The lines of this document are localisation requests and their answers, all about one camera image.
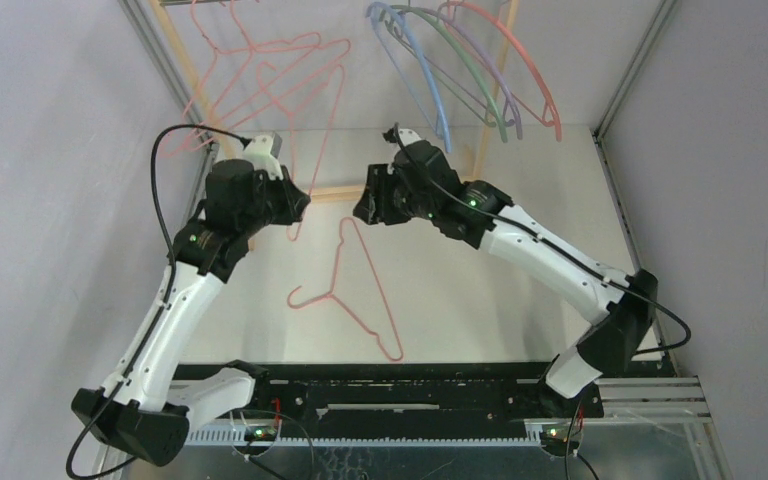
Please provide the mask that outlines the pink wire hanger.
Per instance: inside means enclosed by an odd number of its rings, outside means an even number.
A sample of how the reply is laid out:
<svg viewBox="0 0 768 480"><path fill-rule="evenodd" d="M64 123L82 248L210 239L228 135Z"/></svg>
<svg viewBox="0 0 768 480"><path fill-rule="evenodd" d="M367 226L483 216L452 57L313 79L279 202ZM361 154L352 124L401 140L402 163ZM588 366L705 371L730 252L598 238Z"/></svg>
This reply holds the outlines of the pink wire hanger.
<svg viewBox="0 0 768 480"><path fill-rule="evenodd" d="M282 158L319 165L340 82L342 5L327 1L155 1L151 6L207 125L277 130Z"/></svg>
<svg viewBox="0 0 768 480"><path fill-rule="evenodd" d="M287 121L258 85L280 95L326 65L350 57L346 35L316 23L313 4L230 1L175 8L194 83L190 104L228 130L286 130Z"/></svg>
<svg viewBox="0 0 768 480"><path fill-rule="evenodd" d="M326 65L280 95L273 94L271 88L261 81L260 74L257 74L257 80L269 99L269 106L278 109L287 121L286 131L290 145L289 172L292 179L297 180L300 166L312 167L310 179L303 183L303 187L311 197L311 202L315 202L317 194L325 192L325 189L317 188L317 177L340 106L346 80L345 67L342 64ZM314 160L307 156L307 150L300 147L299 133L308 130L322 131L319 151Z"/></svg>
<svg viewBox="0 0 768 480"><path fill-rule="evenodd" d="M398 326L356 219L342 218L338 236L328 289L301 299L299 292L302 287L298 286L287 295L287 306L292 310L303 310L314 305L333 304L374 340L389 362L402 362L405 351ZM381 328L373 327L369 315L361 315L361 304L381 311L376 313L377 317L386 319Z"/></svg>

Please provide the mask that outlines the green plastic hanger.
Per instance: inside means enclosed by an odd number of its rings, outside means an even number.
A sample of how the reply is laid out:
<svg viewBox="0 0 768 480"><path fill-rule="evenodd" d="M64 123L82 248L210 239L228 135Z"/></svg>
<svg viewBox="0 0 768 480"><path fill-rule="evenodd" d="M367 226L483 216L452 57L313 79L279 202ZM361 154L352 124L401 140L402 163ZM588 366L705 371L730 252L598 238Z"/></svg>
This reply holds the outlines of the green plastic hanger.
<svg viewBox="0 0 768 480"><path fill-rule="evenodd" d="M466 86L459 83L455 77L435 63L426 53L419 37L408 24L408 16L413 14L433 27L458 55L469 74L481 91L480 96L474 95ZM508 140L508 128L515 129L516 137L522 137L522 120L516 100L511 93L501 68L479 44L472 34L456 22L453 13L447 14L441 7L437 9L411 6L388 5L372 3L367 7L366 17L369 19L373 33L384 47L385 53L396 68L397 73L408 87L411 98L417 105L422 104L418 89L408 79L405 70L400 67L383 34L388 33L394 41L401 45L415 60L418 61L425 84L432 96L435 116L424 107L420 109L435 135L442 139L447 151L452 150L450 125L445 111L440 88L449 90L468 110L474 114L484 126L496 129L502 141Z"/></svg>

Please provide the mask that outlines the blue plastic hanger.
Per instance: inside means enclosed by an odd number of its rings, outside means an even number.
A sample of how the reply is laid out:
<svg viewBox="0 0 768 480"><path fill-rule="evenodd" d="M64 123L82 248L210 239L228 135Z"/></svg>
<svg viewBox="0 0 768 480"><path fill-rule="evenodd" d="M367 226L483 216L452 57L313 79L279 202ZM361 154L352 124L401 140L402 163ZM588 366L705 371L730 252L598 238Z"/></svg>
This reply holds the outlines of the blue plastic hanger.
<svg viewBox="0 0 768 480"><path fill-rule="evenodd" d="M417 104L423 118L428 123L428 126L431 127L435 135L440 140L443 141L445 151L447 153L451 153L453 151L453 144L451 139L448 116L446 114L445 106L440 95L437 80L434 74L432 73L430 64L427 60L427 57L425 55L423 47L421 46L420 41L417 39L416 35L413 33L412 29L407 24L407 21L405 19L405 14L399 10L396 10L390 4L386 4L382 1L372 1L366 7L365 17L368 19L374 35L376 36L379 43L384 48L384 51L387 57L389 58L389 60L395 67L399 77L407 87L411 98ZM380 27L382 25L386 25L388 21L391 26L395 27L396 31L402 34L402 38L407 41L410 47L410 50L415 55L415 59L420 66L420 69L424 78L424 83L427 86L433 101L434 117L431 117L429 110L422 105L422 100L420 99L418 90L408 80L407 74L400 67L398 61L395 58L395 55L391 52L386 41L383 39L383 35L380 33Z"/></svg>

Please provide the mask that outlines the purple plastic hanger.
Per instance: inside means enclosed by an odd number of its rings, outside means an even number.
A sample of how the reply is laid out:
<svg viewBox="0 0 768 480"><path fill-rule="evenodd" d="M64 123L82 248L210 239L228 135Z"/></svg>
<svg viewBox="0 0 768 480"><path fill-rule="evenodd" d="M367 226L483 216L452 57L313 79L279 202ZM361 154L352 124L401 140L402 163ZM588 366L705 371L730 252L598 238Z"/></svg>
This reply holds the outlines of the purple plastic hanger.
<svg viewBox="0 0 768 480"><path fill-rule="evenodd" d="M438 31L459 55L463 64L467 66L476 84L480 87L486 102L483 103L426 55L436 80L440 81L476 117L481 119L486 127L496 128L503 142L508 141L507 129L509 127L515 128L516 138L521 140L523 138L523 123L520 114L522 102L510 90L501 68L496 65L487 49L465 27L456 22L455 11L457 9L458 6L455 6L451 14L446 14L442 10L405 6L401 12L417 15ZM490 92L490 87L479 69L487 71L501 90L505 99L503 106L496 102L496 95Z"/></svg>

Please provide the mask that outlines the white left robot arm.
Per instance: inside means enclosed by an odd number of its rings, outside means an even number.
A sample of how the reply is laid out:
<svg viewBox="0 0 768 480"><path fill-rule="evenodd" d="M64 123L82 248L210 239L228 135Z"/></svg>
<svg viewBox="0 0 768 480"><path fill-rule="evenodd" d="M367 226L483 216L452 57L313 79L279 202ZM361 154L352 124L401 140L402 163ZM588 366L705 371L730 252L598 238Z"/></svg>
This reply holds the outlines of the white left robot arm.
<svg viewBox="0 0 768 480"><path fill-rule="evenodd" d="M249 240L269 225L301 221L310 202L286 166L222 160L205 179L197 213L175 235L172 262L154 304L113 372L79 389L71 409L97 441L155 466L169 464L188 434L230 411L250 417L271 407L260 368L234 360L174 393L171 382L191 335L227 285Z"/></svg>

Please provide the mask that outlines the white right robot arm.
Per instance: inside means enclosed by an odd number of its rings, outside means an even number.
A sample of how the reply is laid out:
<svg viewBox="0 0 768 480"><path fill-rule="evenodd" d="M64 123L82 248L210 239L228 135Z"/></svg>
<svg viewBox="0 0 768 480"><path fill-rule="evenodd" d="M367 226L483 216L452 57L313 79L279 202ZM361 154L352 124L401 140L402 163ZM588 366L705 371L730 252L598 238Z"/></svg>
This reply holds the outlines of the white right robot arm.
<svg viewBox="0 0 768 480"><path fill-rule="evenodd" d="M595 380L626 370L654 320L654 275L590 258L494 185L461 180L443 151L414 131L391 129L383 138L393 159L369 165L355 218L387 226L428 221L445 237L524 269L589 323L544 374L537 391L544 412L565 415Z"/></svg>

